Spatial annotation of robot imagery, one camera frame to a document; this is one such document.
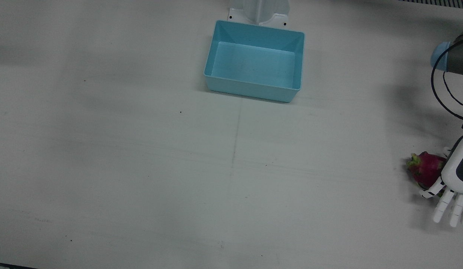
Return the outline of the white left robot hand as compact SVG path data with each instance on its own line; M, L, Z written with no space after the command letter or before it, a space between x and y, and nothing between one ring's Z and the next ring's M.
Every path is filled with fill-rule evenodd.
M431 198L441 190L444 190L444 193L434 209L433 221L439 223L453 202L449 212L449 225L452 228L457 227L459 223L463 225L463 136L450 150L439 179L420 194L423 198Z

